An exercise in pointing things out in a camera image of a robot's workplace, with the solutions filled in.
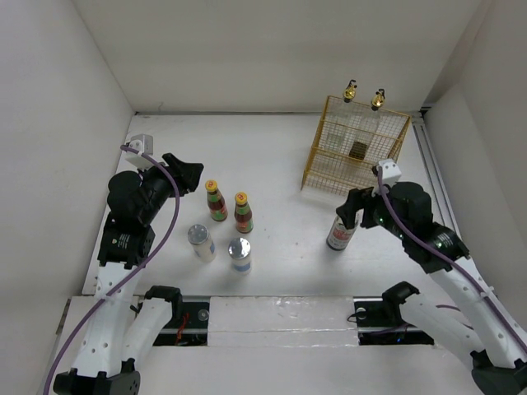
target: gold bottle cap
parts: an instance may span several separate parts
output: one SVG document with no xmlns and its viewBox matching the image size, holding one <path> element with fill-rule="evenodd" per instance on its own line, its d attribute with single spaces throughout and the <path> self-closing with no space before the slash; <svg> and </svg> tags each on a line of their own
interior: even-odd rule
<svg viewBox="0 0 527 395">
<path fill-rule="evenodd" d="M 205 189 L 208 191 L 208 192 L 216 192 L 217 191 L 217 182 L 213 179 L 209 179 L 206 183 L 205 183 Z"/>
<path fill-rule="evenodd" d="M 238 192 L 234 197 L 234 200 L 236 201 L 236 204 L 246 204 L 247 195 L 244 192 Z"/>
<path fill-rule="evenodd" d="M 385 90 L 379 89 L 371 99 L 371 109 L 379 109 L 385 103 Z"/>
<path fill-rule="evenodd" d="M 355 94 L 357 93 L 357 85 L 355 85 L 355 82 L 357 81 L 351 80 L 343 92 L 343 99 L 346 103 L 349 103 L 355 98 Z"/>
</svg>

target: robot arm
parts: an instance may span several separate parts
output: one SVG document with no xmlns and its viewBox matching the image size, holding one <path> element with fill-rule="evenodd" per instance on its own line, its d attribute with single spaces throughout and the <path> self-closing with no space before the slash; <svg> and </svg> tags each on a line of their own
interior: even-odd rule
<svg viewBox="0 0 527 395">
<path fill-rule="evenodd" d="M 136 136 L 128 146 L 140 152 L 151 150 L 152 138 Z M 136 369 L 159 331 L 171 319 L 180 318 L 180 290 L 154 286 L 125 335 L 133 293 L 142 273 L 110 292 L 145 262 L 155 238 L 150 224 L 165 201 L 175 195 L 164 172 L 140 159 L 130 160 L 139 166 L 138 172 L 118 173 L 108 184 L 110 213 L 97 256 L 100 266 L 95 300 L 99 309 L 88 321 L 71 370 L 55 378 L 54 391 L 59 395 L 137 394 L 140 376 Z M 202 164 L 184 163 L 172 154 L 164 154 L 163 159 L 166 165 L 162 166 L 175 181 L 180 196 L 198 187 Z"/>
<path fill-rule="evenodd" d="M 453 230 L 433 221 L 431 198 L 420 185 L 397 182 L 401 173 L 392 160 L 381 161 L 373 171 L 380 177 L 379 186 L 349 191 L 337 214 L 346 227 L 353 227 L 355 215 L 363 210 L 362 227 L 382 226 L 401 239 L 404 251 L 445 290 L 473 331 L 452 322 L 446 324 L 448 328 L 434 329 L 433 323 L 444 320 L 446 314 L 422 301 L 416 303 L 421 296 L 408 283 L 383 294 L 387 309 L 401 322 L 408 320 L 428 330 L 465 364 L 471 357 L 473 378 L 484 393 L 512 394 L 527 388 L 527 334 L 483 280 L 469 250 Z M 381 187 L 388 189 L 384 196 Z M 460 349 L 463 337 L 466 341 Z"/>
</svg>

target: white can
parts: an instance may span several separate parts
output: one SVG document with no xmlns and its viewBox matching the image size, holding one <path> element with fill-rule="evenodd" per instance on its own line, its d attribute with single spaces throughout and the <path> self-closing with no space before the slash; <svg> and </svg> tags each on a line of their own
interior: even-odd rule
<svg viewBox="0 0 527 395">
<path fill-rule="evenodd" d="M 209 263 L 214 260 L 216 246 L 206 226 L 200 224 L 190 226 L 187 237 L 194 253 L 201 262 Z"/>
<path fill-rule="evenodd" d="M 249 274 L 251 270 L 250 243 L 243 237 L 237 237 L 229 243 L 229 255 L 232 268 L 239 274 Z"/>
<path fill-rule="evenodd" d="M 335 221 L 333 221 L 333 226 L 331 226 L 331 230 L 329 231 L 328 238 L 326 239 L 326 244 L 335 251 L 342 251 L 347 247 L 349 240 L 352 239 L 358 225 L 358 216 L 355 216 L 355 226 L 353 229 L 346 229 L 340 216 L 336 216 Z"/>
</svg>

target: brass nozzle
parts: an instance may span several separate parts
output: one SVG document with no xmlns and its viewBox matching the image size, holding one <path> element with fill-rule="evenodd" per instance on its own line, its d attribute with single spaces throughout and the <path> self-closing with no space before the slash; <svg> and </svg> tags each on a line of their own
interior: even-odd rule
<svg viewBox="0 0 527 395">
<path fill-rule="evenodd" d="M 343 99 L 346 103 L 349 103 L 353 100 L 355 97 L 355 94 L 357 93 L 356 88 L 357 85 L 355 85 L 355 80 L 351 80 L 349 84 L 347 84 L 347 88 L 343 92 Z"/>
<path fill-rule="evenodd" d="M 375 96 L 373 96 L 373 99 L 371 99 L 371 108 L 372 109 L 379 109 L 383 106 L 385 103 L 385 90 L 379 89 Z"/>
</svg>

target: glass bottle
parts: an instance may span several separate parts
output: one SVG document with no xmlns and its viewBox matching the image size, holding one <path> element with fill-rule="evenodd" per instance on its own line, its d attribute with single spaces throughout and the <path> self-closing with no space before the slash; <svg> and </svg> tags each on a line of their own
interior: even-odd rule
<svg viewBox="0 0 527 395">
<path fill-rule="evenodd" d="M 385 90 L 379 89 L 373 99 L 371 99 L 371 109 L 364 112 L 357 130 L 357 137 L 353 142 L 352 149 L 349 151 L 349 156 L 354 159 L 364 160 L 366 152 L 373 140 L 375 133 L 380 125 L 380 111 L 379 109 L 385 103 Z"/>
<path fill-rule="evenodd" d="M 249 233 L 253 229 L 253 212 L 249 203 L 247 203 L 247 195 L 243 192 L 238 192 L 234 199 L 236 201 L 234 211 L 236 229 L 240 233 Z"/>
<path fill-rule="evenodd" d="M 205 189 L 207 190 L 207 205 L 211 211 L 211 217 L 218 222 L 224 221 L 229 213 L 225 204 L 225 198 L 217 188 L 217 182 L 209 179 L 205 183 Z"/>
<path fill-rule="evenodd" d="M 329 124 L 329 130 L 325 138 L 323 148 L 326 151 L 337 152 L 339 154 L 346 154 L 346 128 L 352 126 L 353 105 L 350 105 L 357 93 L 357 85 L 355 80 L 351 80 L 347 84 L 347 88 L 343 92 L 343 98 L 326 114 L 325 120 L 333 124 Z"/>
</svg>

